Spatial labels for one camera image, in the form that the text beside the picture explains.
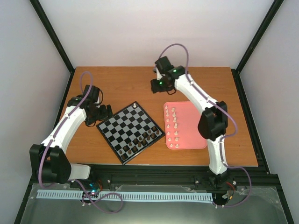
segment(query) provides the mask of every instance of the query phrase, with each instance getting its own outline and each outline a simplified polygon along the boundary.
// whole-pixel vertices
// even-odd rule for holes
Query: black and white chessboard
[[[123,165],[165,136],[137,102],[98,124],[97,128]]]

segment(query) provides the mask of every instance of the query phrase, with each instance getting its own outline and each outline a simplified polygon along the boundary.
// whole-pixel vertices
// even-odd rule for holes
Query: wooden table
[[[181,92],[171,96],[166,92],[153,94],[150,90],[150,81],[156,75],[153,73],[152,67],[77,67],[63,113],[66,103],[72,97],[81,94],[79,77],[86,70],[93,74],[93,85],[103,90],[103,104],[110,104],[113,112],[137,101],[162,129],[164,129],[164,103],[187,101]],[[228,112],[239,126],[238,134],[225,140],[228,164],[232,166],[257,166],[256,156],[230,68],[191,67],[189,72],[211,97],[227,103]],[[86,75],[83,78],[83,86],[89,82],[89,76]],[[234,126],[229,120],[227,133],[233,131]],[[72,138],[66,155],[70,162],[121,164],[98,129],[86,127],[84,123]],[[207,148],[170,150],[166,146],[165,138],[162,138],[128,163],[128,165],[133,164],[208,166],[209,155]]]

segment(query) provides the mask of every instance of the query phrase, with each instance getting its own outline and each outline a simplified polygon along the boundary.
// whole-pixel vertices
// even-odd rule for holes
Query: purple cable
[[[83,186],[83,184],[82,184],[80,181],[78,181],[78,180],[74,180],[74,181],[77,182],[77,183],[81,186],[81,188],[83,189],[83,191],[84,191],[84,193],[85,193],[85,197],[87,197],[87,198],[89,199],[89,201],[90,201],[90,202],[91,202],[91,203],[92,203],[98,210],[100,210],[100,211],[102,211],[102,212],[104,212],[104,213],[107,213],[107,214],[113,214],[113,213],[119,212],[119,211],[122,209],[122,206],[123,206],[123,199],[122,199],[122,197],[121,197],[120,194],[117,194],[117,193],[114,193],[114,192],[112,192],[112,193],[108,193],[108,194],[106,194],[106,195],[100,197],[98,200],[93,201],[93,200],[90,198],[90,196],[89,196],[88,192],[86,191],[85,187]],[[96,203],[97,203],[98,201],[102,200],[102,199],[105,198],[105,197],[108,197],[109,195],[116,195],[116,196],[118,196],[119,199],[121,200],[121,205],[120,205],[120,207],[119,207],[117,210],[115,210],[115,211],[106,211],[106,210],[103,210],[103,209],[101,209],[100,207],[98,207],[98,206],[96,205]]]
[[[82,77],[83,77],[86,73],[88,73],[89,76],[90,76],[90,84],[89,84],[89,88],[88,88],[87,93],[85,94],[85,96],[82,98],[82,100],[77,104],[77,106],[74,107],[74,109],[71,110],[71,112],[69,112],[69,114],[68,114],[69,117],[75,112],[75,110],[76,110],[77,108],[80,107],[80,105],[83,103],[83,101],[87,98],[87,96],[88,96],[88,94],[89,94],[89,92],[90,92],[90,90],[91,90],[91,88],[92,88],[92,85],[93,85],[93,76],[92,76],[92,74],[91,74],[89,71],[85,71],[85,72],[82,73],[82,75],[81,75],[81,77],[80,77],[80,87],[81,87],[81,90],[82,90]],[[68,118],[65,117],[65,118],[61,121],[61,123],[59,124],[59,126],[57,127],[56,131],[55,131],[54,134],[53,134],[53,138],[54,138],[54,139],[55,139],[55,137],[57,136],[59,130],[60,130],[61,127],[62,127],[62,125],[64,125],[64,123],[66,122],[67,119],[68,119]],[[39,185],[41,186],[42,189],[48,188],[49,186],[52,185],[52,184],[50,184],[50,185],[47,186],[47,187],[45,187],[45,186],[43,185],[43,182],[42,182],[42,170],[43,170],[43,163],[44,163],[44,161],[45,161],[47,152],[48,152],[48,150],[49,150],[49,148],[50,148],[50,145],[52,144],[53,141],[54,141],[54,140],[50,140],[49,143],[48,143],[48,145],[47,145],[47,147],[45,148],[45,151],[44,151],[44,153],[43,153],[43,155],[42,155],[42,159],[41,159],[41,162],[40,162],[40,165],[39,165],[39,169],[38,169],[38,170],[39,170],[39,171],[38,171],[38,182],[39,182]]]
[[[180,44],[180,43],[174,43],[174,44],[171,44],[169,45],[168,47],[166,47],[162,53],[160,54],[159,58],[163,55],[163,53],[170,47],[172,46],[181,46],[184,48],[185,52],[186,52],[186,55],[187,55],[187,60],[186,60],[186,66],[185,66],[185,77],[187,78],[188,82],[190,83],[190,85],[205,99],[205,100],[208,100],[208,98],[196,87],[196,85],[194,85],[192,82],[191,82],[191,79],[189,78],[188,76],[188,64],[189,64],[189,52],[187,50],[187,48],[183,45],[183,44]],[[219,109],[222,113],[224,113],[234,124],[235,126],[235,131],[234,133],[232,134],[229,134],[229,135],[226,135],[226,136],[223,136],[219,139],[219,146],[220,146],[220,157],[221,157],[221,161],[223,162],[223,165],[229,169],[242,169],[247,177],[248,177],[248,181],[249,181],[249,193],[248,195],[246,196],[246,198],[244,198],[242,201],[236,203],[236,204],[233,204],[233,205],[228,205],[228,206],[224,206],[224,208],[232,208],[232,207],[235,207],[235,206],[238,206],[242,203],[244,203],[245,201],[248,200],[250,194],[251,194],[251,191],[252,191],[252,185],[251,185],[251,178],[250,178],[250,175],[249,173],[247,172],[247,170],[243,167],[231,167],[229,166],[228,164],[226,164],[224,162],[224,158],[223,158],[223,154],[222,154],[222,140],[224,140],[225,138],[229,138],[229,137],[233,137],[235,136],[237,133],[238,133],[238,125],[237,123],[235,122],[235,120],[225,111],[223,110],[221,107],[219,107],[216,103],[212,102],[212,101],[208,101],[210,104],[212,104],[213,106],[215,106],[217,109]]]

